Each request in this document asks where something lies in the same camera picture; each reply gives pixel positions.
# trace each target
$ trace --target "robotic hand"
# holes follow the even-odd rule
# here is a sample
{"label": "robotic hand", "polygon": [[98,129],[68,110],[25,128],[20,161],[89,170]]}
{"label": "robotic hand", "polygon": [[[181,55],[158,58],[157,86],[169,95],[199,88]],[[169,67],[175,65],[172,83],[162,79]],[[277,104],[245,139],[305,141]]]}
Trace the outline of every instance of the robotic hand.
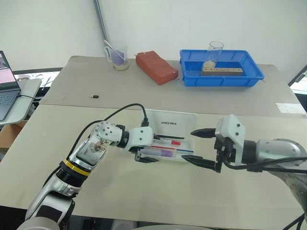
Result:
{"label": "robotic hand", "polygon": [[182,158],[218,173],[223,163],[235,170],[268,171],[287,184],[302,206],[307,221],[307,153],[301,145],[288,139],[259,140],[257,143],[245,140],[245,127],[234,115],[219,120],[216,128],[198,129],[191,134],[201,138],[216,137],[216,161],[194,155]]}
{"label": "robotic hand", "polygon": [[100,122],[93,128],[89,138],[62,161],[57,172],[46,181],[32,201],[25,216],[26,222],[20,229],[36,229],[35,226],[54,229],[50,220],[63,228],[73,211],[73,198],[103,158],[107,146],[137,152],[138,148],[151,146],[153,137],[153,130],[148,126],[125,131],[124,126],[116,126],[107,121]]}

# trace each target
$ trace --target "yellow stripe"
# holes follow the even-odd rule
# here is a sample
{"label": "yellow stripe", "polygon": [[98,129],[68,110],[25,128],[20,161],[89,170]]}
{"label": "yellow stripe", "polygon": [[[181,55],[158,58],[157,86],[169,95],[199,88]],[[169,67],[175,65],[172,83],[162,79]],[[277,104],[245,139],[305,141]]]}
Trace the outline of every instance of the yellow stripe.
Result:
{"label": "yellow stripe", "polygon": [[67,167],[69,167],[69,168],[71,168],[72,170],[74,170],[75,172],[77,172],[77,173],[80,173],[81,175],[84,175],[84,176],[89,176],[90,175],[90,172],[86,172],[86,171],[84,171],[84,170],[82,170],[82,169],[79,169],[78,167],[76,167],[76,166],[74,166],[72,163],[70,163],[68,160],[64,160],[64,164],[67,166]]}

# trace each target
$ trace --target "laptop screen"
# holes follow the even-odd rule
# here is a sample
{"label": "laptop screen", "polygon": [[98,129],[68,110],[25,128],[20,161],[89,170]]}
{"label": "laptop screen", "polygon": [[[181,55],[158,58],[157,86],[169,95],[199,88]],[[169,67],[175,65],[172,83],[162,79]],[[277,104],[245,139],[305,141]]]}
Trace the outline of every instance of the laptop screen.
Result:
{"label": "laptop screen", "polygon": [[4,53],[0,51],[0,91],[10,89],[19,89],[19,85]]}

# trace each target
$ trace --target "black cable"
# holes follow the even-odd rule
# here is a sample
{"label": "black cable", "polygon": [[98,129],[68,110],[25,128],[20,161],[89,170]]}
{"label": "black cable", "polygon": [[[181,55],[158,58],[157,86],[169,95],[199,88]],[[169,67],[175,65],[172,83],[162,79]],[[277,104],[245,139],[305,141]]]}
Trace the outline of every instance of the black cable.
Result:
{"label": "black cable", "polygon": [[307,170],[301,169],[282,169],[282,168],[259,168],[264,171],[271,171],[271,172],[283,172],[283,173],[304,173],[307,174]]}
{"label": "black cable", "polygon": [[307,160],[307,157],[285,157],[285,158],[281,158],[277,160],[259,162],[259,163],[248,164],[248,165],[231,165],[225,158],[223,158],[223,163],[230,169],[242,170],[242,169],[255,169],[255,168],[260,168],[262,166],[284,163],[284,162],[289,162],[289,161],[299,161],[299,160],[305,161]]}
{"label": "black cable", "polygon": [[19,94],[17,97],[21,97],[21,96],[24,96],[24,97],[29,97],[29,98],[35,99],[35,97],[30,97],[30,96],[27,96],[27,95],[21,95],[21,94]]}
{"label": "black cable", "polygon": [[295,220],[293,220],[290,224],[288,224],[286,227],[283,228],[283,230],[288,230],[291,227],[293,227],[296,223],[298,223],[301,219],[304,219],[304,215],[302,214],[301,216],[299,216],[298,218],[296,218]]}
{"label": "black cable", "polygon": [[304,220],[305,220],[305,217],[303,217],[303,218],[301,218],[301,219],[299,220],[299,222],[297,223],[296,230],[301,230],[301,226],[302,226]]}
{"label": "black cable", "polygon": [[[106,117],[104,120],[96,120],[96,121],[93,121],[93,122],[89,123],[89,124],[81,131],[81,133],[78,135],[78,137],[77,137],[77,139],[75,140],[75,142],[74,142],[74,144],[73,144],[73,146],[72,146],[72,148],[71,148],[69,154],[67,155],[67,158],[66,158],[66,159],[68,159],[69,156],[72,154],[72,152],[73,152],[74,149],[76,148],[76,146],[77,146],[79,140],[81,139],[82,135],[84,134],[84,132],[85,132],[91,125],[93,125],[93,124],[95,124],[95,123],[102,122],[102,121],[107,121],[108,119],[110,119],[111,117],[113,117],[115,114],[117,114],[117,113],[119,113],[120,111],[122,111],[122,110],[124,110],[124,109],[126,109],[126,108],[128,108],[128,107],[131,107],[131,106],[139,106],[139,107],[141,107],[142,110],[143,110],[143,114],[144,114],[144,121],[146,121],[146,122],[148,123],[147,114],[146,114],[146,111],[145,111],[145,108],[144,108],[143,105],[141,105],[141,104],[139,104],[139,103],[128,104],[128,105],[126,105],[126,106],[124,106],[124,107],[118,109],[117,111],[115,111],[114,113],[112,113],[110,116]],[[53,175],[54,173],[56,173],[59,169],[60,169],[60,166],[58,166],[55,170],[52,171],[52,173],[48,176],[48,178],[47,178],[46,181],[44,182],[43,187],[45,186],[45,184],[47,183],[47,181],[50,180],[50,178],[52,177],[52,175]]]}

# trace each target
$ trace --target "red sponge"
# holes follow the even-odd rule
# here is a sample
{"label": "red sponge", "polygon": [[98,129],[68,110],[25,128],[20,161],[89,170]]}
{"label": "red sponge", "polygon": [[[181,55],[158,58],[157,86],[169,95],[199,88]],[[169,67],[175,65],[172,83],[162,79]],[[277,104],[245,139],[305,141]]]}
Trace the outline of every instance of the red sponge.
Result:
{"label": "red sponge", "polygon": [[171,67],[154,51],[138,53],[135,61],[159,85],[175,79],[178,75],[178,70]]}

